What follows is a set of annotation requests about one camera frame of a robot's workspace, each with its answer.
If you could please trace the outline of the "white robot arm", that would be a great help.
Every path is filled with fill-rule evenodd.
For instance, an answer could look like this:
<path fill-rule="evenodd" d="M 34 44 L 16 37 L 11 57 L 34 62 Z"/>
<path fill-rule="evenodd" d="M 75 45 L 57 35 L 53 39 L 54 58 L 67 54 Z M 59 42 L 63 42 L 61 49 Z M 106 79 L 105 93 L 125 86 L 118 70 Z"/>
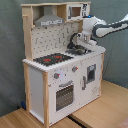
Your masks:
<path fill-rule="evenodd" d="M 94 51 L 97 42 L 91 36 L 101 38 L 110 33 L 128 28 L 128 14 L 120 21 L 107 24 L 95 16 L 88 15 L 83 19 L 82 32 L 77 35 L 77 43 L 88 50 Z"/>

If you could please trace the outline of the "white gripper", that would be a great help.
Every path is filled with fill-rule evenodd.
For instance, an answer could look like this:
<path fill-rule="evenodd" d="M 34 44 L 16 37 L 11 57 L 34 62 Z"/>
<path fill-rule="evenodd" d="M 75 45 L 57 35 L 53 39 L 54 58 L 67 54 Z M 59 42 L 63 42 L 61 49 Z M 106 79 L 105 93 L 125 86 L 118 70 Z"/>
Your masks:
<path fill-rule="evenodd" d="M 95 50 L 97 42 L 94 40 L 91 40 L 89 36 L 86 36 L 82 33 L 78 33 L 77 34 L 77 44 L 81 45 L 85 49 Z"/>

